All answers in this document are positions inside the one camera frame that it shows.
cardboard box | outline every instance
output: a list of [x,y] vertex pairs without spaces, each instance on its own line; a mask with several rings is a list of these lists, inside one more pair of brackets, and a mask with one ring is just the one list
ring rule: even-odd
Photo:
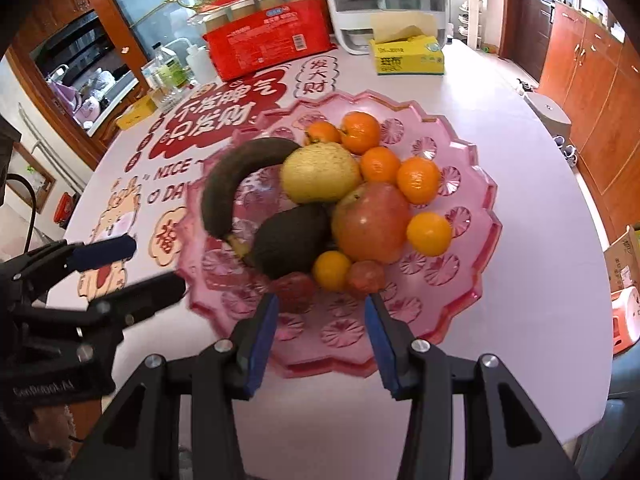
[[141,120],[146,119],[158,109],[156,104],[151,100],[151,95],[147,94],[138,99],[124,113],[116,119],[119,129],[126,130],[134,124],[138,124]]
[[332,48],[320,0],[256,10],[203,38],[224,81]]
[[612,292],[634,286],[640,290],[640,244],[631,226],[604,251]]
[[400,41],[370,40],[378,75],[444,74],[444,54],[434,36],[414,36]]

cable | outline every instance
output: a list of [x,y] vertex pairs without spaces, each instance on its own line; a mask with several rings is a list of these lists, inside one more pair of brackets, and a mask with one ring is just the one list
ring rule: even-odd
[[27,191],[31,196],[31,222],[29,223],[29,231],[27,232],[27,241],[24,244],[24,252],[28,253],[29,246],[31,245],[31,235],[33,235],[33,227],[36,223],[36,192],[33,190],[33,187],[31,187],[31,184],[29,184],[29,181],[23,176],[18,175],[17,173],[7,174],[6,179],[17,180],[18,182],[20,182],[24,187],[27,188]]

blue gripper pad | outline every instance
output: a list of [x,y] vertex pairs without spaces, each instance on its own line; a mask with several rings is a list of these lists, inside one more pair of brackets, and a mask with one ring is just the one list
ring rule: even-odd
[[264,377],[264,371],[267,367],[269,353],[271,352],[271,345],[273,344],[273,338],[276,333],[276,326],[278,323],[278,306],[278,298],[273,294],[267,307],[264,320],[255,336],[254,346],[251,348],[247,381],[244,386],[245,392],[250,397],[253,397],[256,390],[260,388],[260,385],[262,384],[262,378]]
[[89,269],[127,260],[136,252],[136,241],[129,235],[102,240],[93,244],[76,247],[66,260],[70,270],[85,272]]
[[393,396],[400,390],[396,358],[391,349],[391,344],[386,336],[376,306],[373,304],[370,296],[367,296],[364,303],[364,323],[369,333],[371,346],[373,346],[373,355],[378,363],[382,384]]

round table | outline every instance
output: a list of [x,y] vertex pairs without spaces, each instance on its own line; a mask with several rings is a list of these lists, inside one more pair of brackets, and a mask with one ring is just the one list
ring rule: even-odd
[[[498,185],[494,211],[503,230],[482,274],[482,298],[454,318],[440,347],[473,360],[484,352],[499,356],[561,442],[587,430],[602,416],[609,388],[609,285],[587,205],[540,120],[481,57],[457,41],[444,49],[444,76],[381,77],[367,56],[339,49],[327,54],[335,66],[322,88],[315,86],[318,93],[371,89],[396,102],[418,101],[427,113],[445,115],[460,138],[477,145],[482,168]],[[282,81],[288,90],[278,102],[281,106],[303,92],[296,78],[305,70],[303,63],[284,66]],[[125,173],[124,168],[157,119],[156,112],[121,133],[110,147],[72,217],[67,240],[91,239],[112,187],[118,187],[111,186],[114,178],[120,185],[136,174],[143,202],[153,195],[159,174],[142,175],[142,167]],[[170,171],[163,180],[175,182],[175,190],[180,170],[195,180],[201,173],[198,158],[217,148],[191,146],[173,158],[152,162],[160,166],[186,156],[193,159],[186,169],[184,163],[172,166],[176,175]],[[167,204],[178,207],[180,198],[174,198]],[[153,224],[142,219],[146,207],[143,203],[132,230],[139,254],[126,265],[129,282],[175,266],[174,261],[159,267],[146,250]],[[78,276],[53,288],[48,303],[85,306],[86,299],[78,297]],[[215,340],[209,323],[190,312],[183,300],[125,332],[113,365],[114,380],[122,386],[153,352],[170,360],[196,354]],[[283,379],[270,370],[251,402],[234,404],[246,471],[273,480],[395,478],[409,408],[409,402],[392,400],[377,373],[366,379],[337,373]],[[185,444],[190,443],[188,411],[185,404],[180,425]],[[463,476],[463,430],[462,399],[454,398],[452,478]]]

pink stool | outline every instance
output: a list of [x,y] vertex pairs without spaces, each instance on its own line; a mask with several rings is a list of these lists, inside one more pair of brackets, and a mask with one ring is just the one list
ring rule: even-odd
[[640,339],[640,294],[634,286],[611,293],[613,308],[613,353],[617,354]]

